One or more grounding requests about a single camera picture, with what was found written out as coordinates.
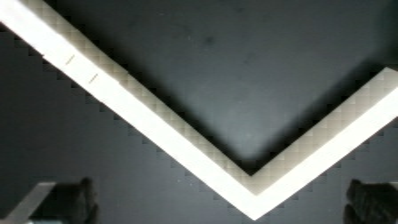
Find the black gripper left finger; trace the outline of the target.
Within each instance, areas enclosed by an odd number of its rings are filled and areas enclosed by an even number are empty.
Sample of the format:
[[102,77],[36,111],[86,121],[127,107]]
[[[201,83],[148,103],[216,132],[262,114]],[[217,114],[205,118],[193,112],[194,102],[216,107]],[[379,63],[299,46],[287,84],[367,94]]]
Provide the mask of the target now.
[[79,183],[42,182],[0,224],[100,224],[93,179]]

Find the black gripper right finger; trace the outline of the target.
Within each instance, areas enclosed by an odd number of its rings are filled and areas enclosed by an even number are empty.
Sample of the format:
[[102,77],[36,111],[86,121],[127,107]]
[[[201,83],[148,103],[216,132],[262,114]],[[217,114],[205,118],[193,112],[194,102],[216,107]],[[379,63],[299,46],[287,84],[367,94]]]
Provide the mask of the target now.
[[344,224],[398,224],[398,188],[392,183],[352,180]]

